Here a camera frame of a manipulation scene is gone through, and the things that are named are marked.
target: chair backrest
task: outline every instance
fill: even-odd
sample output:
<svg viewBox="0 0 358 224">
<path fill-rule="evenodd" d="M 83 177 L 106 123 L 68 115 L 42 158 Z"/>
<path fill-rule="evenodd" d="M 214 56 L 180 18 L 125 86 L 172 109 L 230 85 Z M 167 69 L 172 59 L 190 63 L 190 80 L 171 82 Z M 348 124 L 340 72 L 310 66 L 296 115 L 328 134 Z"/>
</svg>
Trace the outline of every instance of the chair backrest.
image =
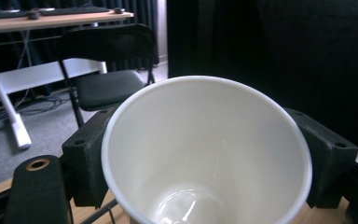
<svg viewBox="0 0 358 224">
<path fill-rule="evenodd" d="M 57 44 L 58 60 L 69 58 L 116 62 L 157 56 L 154 33 L 139 23 L 76 28 Z"/>
</svg>

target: keyboard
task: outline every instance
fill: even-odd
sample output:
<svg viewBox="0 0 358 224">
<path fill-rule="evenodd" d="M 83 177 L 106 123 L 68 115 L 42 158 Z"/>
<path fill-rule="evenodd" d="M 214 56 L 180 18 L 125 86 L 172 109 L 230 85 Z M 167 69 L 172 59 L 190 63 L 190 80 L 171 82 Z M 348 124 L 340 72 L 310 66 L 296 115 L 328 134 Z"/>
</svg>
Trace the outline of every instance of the keyboard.
<svg viewBox="0 0 358 224">
<path fill-rule="evenodd" d="M 40 15 L 42 16 L 60 16 L 60 15 L 73 15 L 73 14 L 85 14 L 85 13 L 97 13 L 108 12 L 106 7 L 67 7 L 56 8 L 53 10 L 42 10 Z"/>
<path fill-rule="evenodd" d="M 0 12 L 0 19 L 26 17 L 28 11 Z"/>
</svg>

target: black cloth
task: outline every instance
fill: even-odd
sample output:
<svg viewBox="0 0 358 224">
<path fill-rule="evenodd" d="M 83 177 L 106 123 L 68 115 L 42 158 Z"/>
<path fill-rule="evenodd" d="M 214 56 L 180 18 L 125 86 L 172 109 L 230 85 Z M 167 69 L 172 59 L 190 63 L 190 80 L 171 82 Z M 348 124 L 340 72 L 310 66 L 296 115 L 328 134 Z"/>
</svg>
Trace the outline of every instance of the black cloth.
<svg viewBox="0 0 358 224">
<path fill-rule="evenodd" d="M 243 3 L 167 1 L 169 77 L 239 81 L 358 145 L 358 0 Z"/>
</svg>

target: wooden surface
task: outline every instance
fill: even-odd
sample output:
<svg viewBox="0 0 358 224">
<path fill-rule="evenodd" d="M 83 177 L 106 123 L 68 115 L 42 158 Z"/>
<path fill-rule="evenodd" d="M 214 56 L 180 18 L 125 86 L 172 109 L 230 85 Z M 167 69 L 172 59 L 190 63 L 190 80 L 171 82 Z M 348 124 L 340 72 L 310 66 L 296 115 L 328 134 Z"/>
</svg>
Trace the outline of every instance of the wooden surface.
<svg viewBox="0 0 358 224">
<path fill-rule="evenodd" d="M 10 188 L 11 185 L 11 179 L 4 181 L 0 183 L 0 192 L 2 190 Z M 108 191 L 106 194 L 106 197 L 103 201 L 103 204 L 109 203 L 114 199 L 114 196 L 111 191 Z M 72 206 L 72 212 L 74 215 L 74 222 L 80 223 L 90 215 L 92 215 L 95 212 L 95 209 L 93 207 L 76 207 L 74 205 L 73 200 L 71 201 Z M 345 199 L 341 200 L 341 203 L 339 205 L 338 209 L 317 209 L 312 208 L 310 209 L 307 204 L 304 204 L 303 208 L 299 212 L 299 214 L 296 216 L 293 224 L 343 224 L 343 223 L 350 223 L 345 218 L 345 211 L 348 207 L 348 202 Z M 121 207 L 115 206 L 113 209 L 113 214 L 115 216 L 115 222 L 117 224 L 130 224 L 130 222 L 127 219 L 127 216 L 121 209 Z M 107 224 L 112 223 L 110 220 L 110 216 L 108 213 L 103 215 L 101 218 L 99 218 L 96 222 L 96 224 Z"/>
<path fill-rule="evenodd" d="M 123 12 L 115 14 L 112 10 L 101 13 L 75 14 L 63 16 L 40 16 L 39 20 L 28 20 L 27 18 L 0 19 L 0 33 L 53 28 L 105 21 L 120 21 L 133 17 L 133 13 Z"/>
</svg>

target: computer mouse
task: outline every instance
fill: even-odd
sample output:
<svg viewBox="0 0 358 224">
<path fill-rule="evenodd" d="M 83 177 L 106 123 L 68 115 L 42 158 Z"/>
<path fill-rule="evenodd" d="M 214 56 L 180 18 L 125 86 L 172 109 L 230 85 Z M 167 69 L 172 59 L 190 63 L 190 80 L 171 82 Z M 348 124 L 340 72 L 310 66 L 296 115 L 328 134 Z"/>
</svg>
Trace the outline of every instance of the computer mouse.
<svg viewBox="0 0 358 224">
<path fill-rule="evenodd" d="M 27 18 L 28 18 L 28 20 L 31 20 L 31 21 L 39 20 L 40 12 L 38 12 L 36 10 L 31 10 L 27 13 Z"/>
<path fill-rule="evenodd" d="M 115 12 L 115 14 L 123 14 L 123 8 L 121 7 L 115 7 L 113 8 L 113 11 Z"/>
</svg>

